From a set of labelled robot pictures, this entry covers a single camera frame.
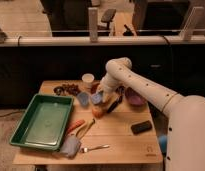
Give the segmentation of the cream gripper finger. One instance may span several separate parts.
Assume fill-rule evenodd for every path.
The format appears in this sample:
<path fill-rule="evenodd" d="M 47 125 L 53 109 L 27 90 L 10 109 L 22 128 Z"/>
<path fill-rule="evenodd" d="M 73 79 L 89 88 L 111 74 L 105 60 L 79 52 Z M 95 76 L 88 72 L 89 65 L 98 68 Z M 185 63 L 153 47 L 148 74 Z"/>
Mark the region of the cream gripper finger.
<path fill-rule="evenodd" d="M 102 102 L 107 103 L 111 98 L 111 95 L 109 93 L 104 92 L 102 95 Z"/>

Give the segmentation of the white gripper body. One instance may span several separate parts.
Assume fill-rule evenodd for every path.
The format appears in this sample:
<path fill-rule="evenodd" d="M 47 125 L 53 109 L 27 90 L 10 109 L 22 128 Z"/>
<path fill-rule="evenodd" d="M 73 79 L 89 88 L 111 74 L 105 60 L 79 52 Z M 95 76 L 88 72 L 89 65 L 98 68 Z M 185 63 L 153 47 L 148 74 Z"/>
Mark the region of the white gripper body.
<path fill-rule="evenodd" d="M 111 93 L 117 89 L 119 82 L 111 76 L 106 75 L 100 81 L 100 86 L 104 93 Z"/>

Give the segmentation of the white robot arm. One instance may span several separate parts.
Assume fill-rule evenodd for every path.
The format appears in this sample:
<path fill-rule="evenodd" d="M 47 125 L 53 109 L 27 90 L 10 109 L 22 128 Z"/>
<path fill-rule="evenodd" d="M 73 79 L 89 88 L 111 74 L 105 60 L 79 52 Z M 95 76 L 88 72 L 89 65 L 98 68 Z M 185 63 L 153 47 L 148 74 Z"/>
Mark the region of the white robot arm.
<path fill-rule="evenodd" d="M 127 57 L 109 60 L 100 81 L 104 96 L 123 83 L 169 118 L 166 171 L 205 171 L 205 97 L 183 96 L 131 71 Z"/>

